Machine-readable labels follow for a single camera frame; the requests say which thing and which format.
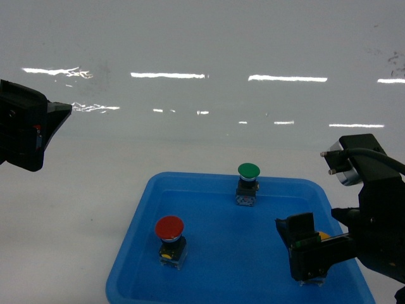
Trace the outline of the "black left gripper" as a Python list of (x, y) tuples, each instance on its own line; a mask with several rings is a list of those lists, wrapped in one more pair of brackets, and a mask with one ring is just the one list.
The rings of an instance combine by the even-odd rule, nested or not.
[(1, 163), (36, 172), (51, 139), (72, 114), (72, 105), (50, 102), (43, 93), (1, 81)]

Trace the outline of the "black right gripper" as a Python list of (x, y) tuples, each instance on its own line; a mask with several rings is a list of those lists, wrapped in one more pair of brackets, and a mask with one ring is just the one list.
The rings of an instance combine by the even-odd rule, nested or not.
[(332, 217), (344, 224), (351, 236), (322, 236), (315, 230), (314, 217), (309, 212), (275, 220), (295, 281), (324, 281), (333, 265), (355, 258), (357, 252), (358, 259), (367, 268), (404, 282), (404, 181), (401, 174), (390, 168), (387, 179), (363, 182), (358, 200), (356, 208), (332, 210)]

